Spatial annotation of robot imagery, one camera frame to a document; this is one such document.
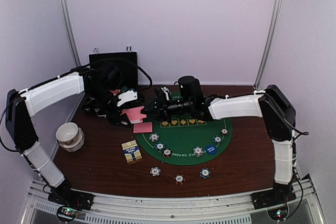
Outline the blue green 50 chip stack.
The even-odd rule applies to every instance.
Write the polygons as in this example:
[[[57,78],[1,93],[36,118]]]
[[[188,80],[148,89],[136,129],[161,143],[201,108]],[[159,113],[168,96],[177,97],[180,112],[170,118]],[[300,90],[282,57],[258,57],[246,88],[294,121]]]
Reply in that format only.
[[[200,177],[203,179],[209,178],[211,175],[211,171],[208,168],[202,168],[200,171]]]

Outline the pink playing card deck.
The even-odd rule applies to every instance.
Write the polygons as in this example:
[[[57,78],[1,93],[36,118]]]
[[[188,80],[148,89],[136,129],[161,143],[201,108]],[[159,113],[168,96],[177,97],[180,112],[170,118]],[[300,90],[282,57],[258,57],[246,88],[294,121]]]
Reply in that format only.
[[[122,110],[122,115],[126,114],[131,124],[142,123],[147,118],[146,114],[141,113],[144,106]]]

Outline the blue white 10 chip stack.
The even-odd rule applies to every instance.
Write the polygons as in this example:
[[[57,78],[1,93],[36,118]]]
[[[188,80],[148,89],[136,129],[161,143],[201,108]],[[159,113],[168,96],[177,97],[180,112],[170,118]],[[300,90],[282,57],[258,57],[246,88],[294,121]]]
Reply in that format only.
[[[157,166],[154,166],[150,169],[150,174],[153,176],[153,177],[156,177],[156,176],[159,176],[161,174],[161,169]]]

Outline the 10 chips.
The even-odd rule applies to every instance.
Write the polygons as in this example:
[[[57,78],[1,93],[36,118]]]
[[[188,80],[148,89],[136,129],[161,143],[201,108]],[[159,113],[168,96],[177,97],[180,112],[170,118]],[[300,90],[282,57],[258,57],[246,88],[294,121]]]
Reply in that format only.
[[[199,147],[199,146],[194,147],[193,148],[193,154],[196,157],[201,157],[203,155],[203,148]]]
[[[160,135],[157,133],[152,133],[149,135],[149,140],[152,142],[157,142],[160,139]]]

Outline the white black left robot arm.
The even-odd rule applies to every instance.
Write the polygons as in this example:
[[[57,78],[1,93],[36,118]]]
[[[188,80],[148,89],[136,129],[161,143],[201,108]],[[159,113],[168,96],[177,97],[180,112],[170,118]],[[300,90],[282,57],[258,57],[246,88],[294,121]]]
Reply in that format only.
[[[75,201],[75,192],[41,146],[31,118],[65,98],[86,93],[97,101],[110,124],[129,126],[131,123],[122,113],[122,107],[136,100],[137,92],[129,89],[114,95],[107,83],[96,70],[77,67],[22,91],[12,89],[7,94],[7,106],[3,116],[6,129],[15,145],[14,151],[20,153],[33,166],[64,205],[71,205]]]

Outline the red black 100 chip stack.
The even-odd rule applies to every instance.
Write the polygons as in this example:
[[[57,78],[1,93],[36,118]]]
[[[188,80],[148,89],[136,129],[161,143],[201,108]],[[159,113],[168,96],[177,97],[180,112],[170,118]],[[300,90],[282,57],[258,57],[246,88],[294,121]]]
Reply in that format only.
[[[177,174],[175,177],[174,177],[174,181],[177,185],[182,185],[185,183],[185,177],[181,174]]]

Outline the pink cards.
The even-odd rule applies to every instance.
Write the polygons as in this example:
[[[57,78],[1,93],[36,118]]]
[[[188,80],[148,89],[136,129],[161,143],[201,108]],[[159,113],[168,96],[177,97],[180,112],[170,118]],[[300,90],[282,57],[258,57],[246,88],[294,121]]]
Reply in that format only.
[[[135,134],[152,133],[152,132],[153,132],[152,122],[137,123],[133,127],[133,133]]]

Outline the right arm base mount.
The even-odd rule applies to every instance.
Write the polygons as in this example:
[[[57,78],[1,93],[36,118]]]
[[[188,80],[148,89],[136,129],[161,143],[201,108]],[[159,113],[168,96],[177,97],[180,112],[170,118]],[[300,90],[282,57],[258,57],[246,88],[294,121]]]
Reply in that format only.
[[[285,204],[286,202],[295,199],[296,194],[293,192],[292,183],[283,185],[274,182],[272,189],[251,194],[251,200],[254,205],[254,209],[269,208],[272,206]]]

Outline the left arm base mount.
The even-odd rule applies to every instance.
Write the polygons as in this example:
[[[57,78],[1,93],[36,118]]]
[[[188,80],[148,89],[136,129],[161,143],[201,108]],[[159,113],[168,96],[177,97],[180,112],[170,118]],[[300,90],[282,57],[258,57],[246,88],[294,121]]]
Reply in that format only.
[[[94,195],[72,190],[70,187],[52,189],[48,200],[60,205],[70,206],[79,210],[90,210]]]

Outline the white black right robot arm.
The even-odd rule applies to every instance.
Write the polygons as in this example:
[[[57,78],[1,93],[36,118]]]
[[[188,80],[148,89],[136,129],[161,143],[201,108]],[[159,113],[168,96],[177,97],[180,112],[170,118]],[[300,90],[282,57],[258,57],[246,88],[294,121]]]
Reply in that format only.
[[[274,84],[264,90],[244,95],[204,97],[199,80],[192,76],[179,78],[180,97],[172,98],[167,87],[156,88],[156,98],[142,113],[157,121],[170,121],[173,115],[189,113],[202,121],[225,118],[263,118],[275,150],[275,176],[269,192],[272,203],[279,204],[289,196],[293,169],[296,164],[295,141],[309,132],[296,128],[296,110],[282,91]]]

